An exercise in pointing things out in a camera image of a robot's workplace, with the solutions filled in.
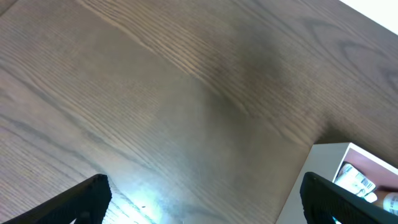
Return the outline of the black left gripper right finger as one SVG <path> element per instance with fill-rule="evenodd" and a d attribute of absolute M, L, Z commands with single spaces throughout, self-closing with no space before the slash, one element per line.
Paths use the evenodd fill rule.
<path fill-rule="evenodd" d="M 397 224 L 396 215 L 314 172 L 304 174 L 300 197 L 308 224 Z"/>

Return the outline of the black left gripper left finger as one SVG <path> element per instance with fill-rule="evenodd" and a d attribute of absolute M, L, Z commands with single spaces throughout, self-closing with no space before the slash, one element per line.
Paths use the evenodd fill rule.
<path fill-rule="evenodd" d="M 4 224 L 101 224 L 111 198 L 108 176 L 96 174 Z"/>

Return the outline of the green white soap packet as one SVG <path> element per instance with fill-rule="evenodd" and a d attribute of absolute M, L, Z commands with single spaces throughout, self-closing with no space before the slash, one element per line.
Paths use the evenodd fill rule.
<path fill-rule="evenodd" d="M 369 203 L 377 200 L 375 183 L 349 163 L 342 166 L 334 183 Z"/>

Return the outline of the clear pump bottle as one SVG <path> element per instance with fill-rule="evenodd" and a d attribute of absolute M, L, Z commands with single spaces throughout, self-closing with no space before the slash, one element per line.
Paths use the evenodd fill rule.
<path fill-rule="evenodd" d="M 398 215 L 398 193 L 388 193 L 382 201 L 382 206 L 385 211 Z"/>

